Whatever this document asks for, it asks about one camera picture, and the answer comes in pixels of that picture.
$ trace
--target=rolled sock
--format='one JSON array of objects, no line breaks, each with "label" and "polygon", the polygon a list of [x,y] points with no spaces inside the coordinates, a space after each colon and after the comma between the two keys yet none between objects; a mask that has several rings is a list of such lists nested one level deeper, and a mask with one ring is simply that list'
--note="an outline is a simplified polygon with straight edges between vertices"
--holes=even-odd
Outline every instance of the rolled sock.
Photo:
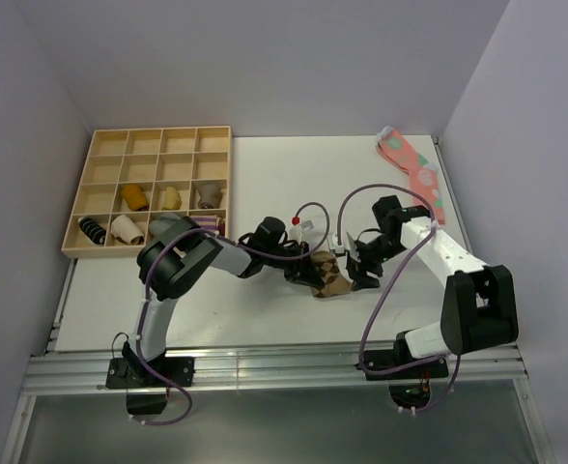
[{"label": "rolled sock", "polygon": [[151,232],[151,235],[154,237],[157,237],[180,219],[181,218],[174,213],[164,213],[149,224],[149,232]]}]

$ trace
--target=metal frame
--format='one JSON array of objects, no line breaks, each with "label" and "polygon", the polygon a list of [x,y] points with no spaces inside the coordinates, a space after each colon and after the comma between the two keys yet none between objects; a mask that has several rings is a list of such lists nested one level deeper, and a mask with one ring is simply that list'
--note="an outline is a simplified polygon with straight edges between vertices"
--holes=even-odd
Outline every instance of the metal frame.
[{"label": "metal frame", "polygon": [[526,428],[535,450],[537,462],[539,464],[556,464],[551,440],[537,408],[530,383],[527,379],[514,380],[514,388],[520,401],[520,407],[523,411]]},{"label": "metal frame", "polygon": [[[370,343],[369,348],[390,348],[392,343]],[[345,387],[368,384],[355,369],[357,343],[319,345],[281,345],[269,348],[173,349],[167,356],[195,358],[193,384],[187,390],[266,390]],[[29,363],[22,394],[125,394],[108,391],[105,379],[109,352],[90,354],[49,354]],[[458,380],[525,379],[520,351],[514,344],[463,356]],[[436,382],[448,379],[437,379]],[[409,382],[391,381],[392,385]],[[135,389],[130,392],[163,392],[160,389]]]},{"label": "metal frame", "polygon": [[21,396],[18,399],[5,447],[1,453],[2,464],[17,464],[19,461],[36,400],[35,396]]},{"label": "metal frame", "polygon": [[[439,141],[433,137],[440,166],[454,202],[466,247],[470,240],[456,203],[451,183],[444,168]],[[16,463],[20,457],[35,401],[39,395],[126,394],[108,391],[103,386],[110,361],[107,351],[63,354],[54,351],[56,336],[63,319],[63,310],[71,286],[76,260],[68,268],[54,325],[45,356],[29,362],[14,420],[1,457],[2,463]],[[368,348],[390,348],[392,342],[372,342]],[[355,370],[358,344],[334,343],[312,345],[281,345],[270,347],[234,347],[213,349],[173,349],[167,356],[192,356],[196,360],[194,383],[196,391],[266,390],[294,388],[328,388],[348,386],[384,386],[384,382],[365,380]],[[512,380],[520,399],[525,424],[538,462],[554,464],[553,451],[543,422],[530,392],[528,376],[516,344],[500,346],[463,356],[458,380],[475,382]],[[433,382],[446,382],[447,379]],[[405,382],[390,382],[392,385]],[[162,392],[163,389],[136,389],[131,392]]]}]

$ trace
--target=cable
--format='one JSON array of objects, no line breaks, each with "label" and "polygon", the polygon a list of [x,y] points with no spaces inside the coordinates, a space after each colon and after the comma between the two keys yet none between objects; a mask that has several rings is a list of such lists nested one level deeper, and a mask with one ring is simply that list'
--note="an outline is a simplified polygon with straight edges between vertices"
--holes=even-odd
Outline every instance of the cable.
[{"label": "cable", "polygon": [[361,236],[362,236],[363,234],[367,233],[367,232],[378,232],[379,234],[382,233],[381,229],[377,229],[377,228],[374,228],[374,229],[365,229],[365,230],[362,230],[361,232],[359,232],[359,235],[357,235],[357,239],[359,240],[359,239],[361,238]]},{"label": "cable", "polygon": [[112,339],[112,344],[110,345],[110,353],[112,353],[113,360],[114,360],[114,342],[117,341],[117,338],[119,338],[121,335],[125,335],[126,341],[129,341],[129,335],[126,334],[125,332],[119,332],[116,335],[114,335],[114,338]]},{"label": "cable", "polygon": [[309,251],[306,251],[305,253],[299,254],[297,256],[278,256],[276,254],[269,254],[269,253],[264,253],[262,251],[258,251],[257,249],[250,248],[249,246],[246,246],[244,244],[237,244],[237,247],[244,249],[248,253],[257,254],[258,256],[263,256],[264,258],[269,258],[269,259],[279,259],[280,261],[296,261],[298,259],[305,258],[306,256],[310,256],[312,253],[317,251],[323,245],[323,243],[325,242],[325,240],[329,236],[329,228],[331,226],[331,221],[329,219],[329,213],[327,212],[327,208],[325,208],[325,206],[323,206],[321,203],[319,203],[317,201],[310,201],[310,202],[302,205],[297,210],[297,213],[295,214],[295,216],[296,217],[299,216],[301,211],[303,211],[308,206],[318,206],[319,208],[321,208],[323,210],[323,213],[325,213],[325,220],[327,221],[327,225],[325,227],[325,235],[319,241],[319,243],[316,246],[314,246],[312,249],[310,249]]}]

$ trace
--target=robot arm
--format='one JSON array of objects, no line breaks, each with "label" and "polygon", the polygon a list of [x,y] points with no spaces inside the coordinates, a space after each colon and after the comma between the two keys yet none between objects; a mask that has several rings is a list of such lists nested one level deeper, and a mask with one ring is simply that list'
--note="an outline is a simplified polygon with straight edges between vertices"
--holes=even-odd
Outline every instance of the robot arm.
[{"label": "robot arm", "polygon": [[[402,208],[396,196],[381,198],[373,207],[381,235],[369,244],[348,236],[347,269],[354,289],[377,287],[382,263],[418,245],[431,233],[424,207]],[[471,255],[444,230],[417,256],[445,289],[440,321],[399,333],[390,365],[402,365],[436,355],[463,355],[518,337],[514,284],[503,266],[491,267]]]},{"label": "robot arm", "polygon": [[[137,258],[142,282],[145,283],[147,273],[169,243],[184,232],[198,227],[191,218],[183,217],[146,245]],[[282,243],[284,236],[284,223],[275,217],[266,217],[251,234],[246,246],[273,256],[297,256],[308,250],[307,244],[286,241]],[[175,250],[164,255],[154,273],[152,298],[141,334],[141,349],[145,361],[151,363],[165,353],[166,333],[175,306],[179,298],[193,287],[207,268],[213,267],[233,276],[248,278],[258,274],[266,265],[283,270],[285,278],[292,283],[314,287],[325,285],[309,257],[280,261],[254,253],[250,255],[232,242],[204,233],[194,234],[179,242]],[[135,337],[129,341],[129,348],[130,351],[126,350],[124,356],[132,359],[134,370],[141,371],[140,362],[135,356]]]}]

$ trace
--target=wooden sorting tray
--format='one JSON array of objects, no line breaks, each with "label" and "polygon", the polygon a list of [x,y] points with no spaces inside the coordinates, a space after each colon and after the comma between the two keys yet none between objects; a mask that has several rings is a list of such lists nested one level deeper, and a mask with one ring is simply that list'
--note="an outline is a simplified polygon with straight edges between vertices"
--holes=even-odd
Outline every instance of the wooden sorting tray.
[{"label": "wooden sorting tray", "polygon": [[[179,217],[216,215],[228,219],[231,174],[231,129],[222,127],[96,130],[82,171],[80,185],[62,251],[71,258],[135,256],[144,244],[131,246],[106,234],[97,246],[82,233],[80,218],[94,219],[110,230],[118,215],[127,215],[145,234],[153,237],[149,223],[163,213]],[[222,188],[219,208],[201,210],[198,189],[206,183]],[[127,184],[138,184],[149,200],[149,210],[133,212],[121,195]],[[178,211],[161,210],[166,188],[181,197]],[[230,227],[227,220],[226,234]]]}]

